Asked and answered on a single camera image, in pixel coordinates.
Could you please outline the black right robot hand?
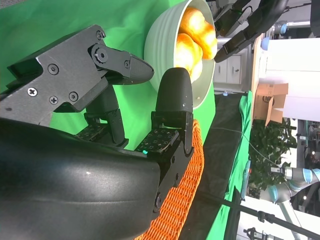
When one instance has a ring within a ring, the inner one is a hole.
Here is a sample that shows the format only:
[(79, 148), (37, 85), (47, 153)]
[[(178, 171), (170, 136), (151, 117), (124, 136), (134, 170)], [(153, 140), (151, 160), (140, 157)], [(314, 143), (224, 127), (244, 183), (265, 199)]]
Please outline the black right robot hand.
[(127, 150), (115, 85), (149, 81), (144, 60), (106, 46), (92, 25), (11, 65), (0, 95), (0, 237), (132, 240), (144, 233), (193, 156), (186, 69), (160, 82), (151, 130)]

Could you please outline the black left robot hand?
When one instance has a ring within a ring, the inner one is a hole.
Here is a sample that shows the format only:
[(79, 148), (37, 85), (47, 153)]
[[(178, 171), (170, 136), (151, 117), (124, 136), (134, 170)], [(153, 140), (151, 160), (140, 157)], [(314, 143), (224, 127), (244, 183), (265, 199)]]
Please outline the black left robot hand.
[(261, 0), (258, 8), (252, 11), (248, 0), (236, 1), (225, 13), (215, 20), (217, 36), (227, 37), (243, 22), (248, 26), (226, 42), (214, 57), (220, 63), (248, 47), (262, 33), (269, 30), (283, 14), (287, 0)]

